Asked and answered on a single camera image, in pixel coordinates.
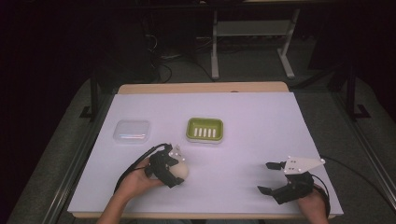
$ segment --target transparent plastic lid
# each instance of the transparent plastic lid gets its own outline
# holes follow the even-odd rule
[[[118,143],[142,144],[149,139],[149,121],[144,119],[122,119],[117,123],[113,138]]]

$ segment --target table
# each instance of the table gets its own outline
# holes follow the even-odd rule
[[[189,118],[224,123],[220,144],[191,143]],[[118,144],[112,138],[121,119],[146,119],[146,143]],[[293,93],[284,83],[190,83],[127,85],[108,111],[68,211],[75,217],[99,217],[122,172],[144,152],[161,143],[180,145],[190,175],[172,189],[160,187],[132,199],[128,218],[297,218],[296,202],[278,205],[257,186],[286,185],[283,172],[267,170],[268,161],[288,156],[318,158]],[[330,192],[331,216],[342,215],[325,168],[311,171]]]

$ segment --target hand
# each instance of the hand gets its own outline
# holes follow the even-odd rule
[[[143,168],[147,165],[149,165],[149,158],[146,158],[137,164],[136,168]],[[125,176],[120,187],[114,193],[114,196],[121,197],[129,201],[133,197],[144,193],[146,190],[161,185],[163,185],[161,180],[150,179],[146,176],[144,169],[138,169]]]
[[[298,199],[297,203],[301,213],[311,224],[329,223],[329,220],[326,216],[326,205],[324,198],[317,190],[314,189],[312,193]]]
[[[136,168],[146,167],[147,165],[149,165],[149,159],[144,159],[137,164]],[[126,204],[133,197],[143,194],[148,189],[160,185],[163,185],[163,182],[159,179],[150,179],[146,177],[144,169],[138,169],[131,172],[122,180],[119,188],[111,197],[105,211],[100,216],[97,223],[119,223]]]

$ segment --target green soap dish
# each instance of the green soap dish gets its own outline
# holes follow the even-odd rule
[[[223,136],[220,119],[191,118],[186,131],[190,142],[218,144]]]

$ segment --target wire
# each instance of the wire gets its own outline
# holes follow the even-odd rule
[[[172,77],[172,75],[173,75],[172,69],[171,69],[169,66],[166,66],[165,64],[162,64],[162,63],[159,64],[159,66],[165,67],[165,68],[167,68],[167,69],[169,70],[169,77],[168,77],[165,81],[163,81],[163,79],[161,78],[160,72],[159,72],[159,74],[158,74],[161,83],[166,83],[166,82],[168,82],[168,81],[171,79],[171,77]]]
[[[318,179],[322,183],[323,187],[326,189],[327,197],[330,199],[329,190],[327,189],[327,186],[324,184],[323,180],[321,180],[317,175],[312,175],[312,176]]]
[[[355,175],[358,175],[360,178],[362,178],[364,181],[366,181],[381,197],[382,199],[387,203],[387,205],[389,206],[389,208],[392,210],[392,212],[396,215],[396,211],[393,209],[393,205],[390,203],[390,201],[388,200],[388,198],[384,195],[384,193],[381,192],[381,190],[375,185],[373,184],[373,182],[371,182],[367,177],[365,177],[364,175],[361,175],[359,172],[357,172],[356,170],[350,168],[349,166],[343,164],[342,162],[333,159],[331,157],[325,156],[325,155],[319,155],[321,158],[327,159],[329,161],[335,161],[336,163],[344,166],[345,168],[347,168],[349,171],[351,171],[352,173],[354,173]]]
[[[125,178],[125,176],[127,176],[129,173],[133,172],[135,170],[135,167],[137,164],[139,164],[142,160],[144,160],[147,156],[149,156],[151,153],[153,153],[155,150],[157,150],[159,147],[167,147],[169,146],[166,143],[163,144],[159,144],[156,147],[152,147],[151,149],[149,149],[145,154],[143,154],[141,157],[139,157],[139,159],[137,159],[134,163],[132,163],[132,165],[130,165],[128,167],[128,169],[126,169],[126,171],[124,173],[122,173],[122,175],[119,178],[119,181],[117,181],[116,187],[114,189],[114,192],[117,191],[117,189],[119,188],[122,180]]]

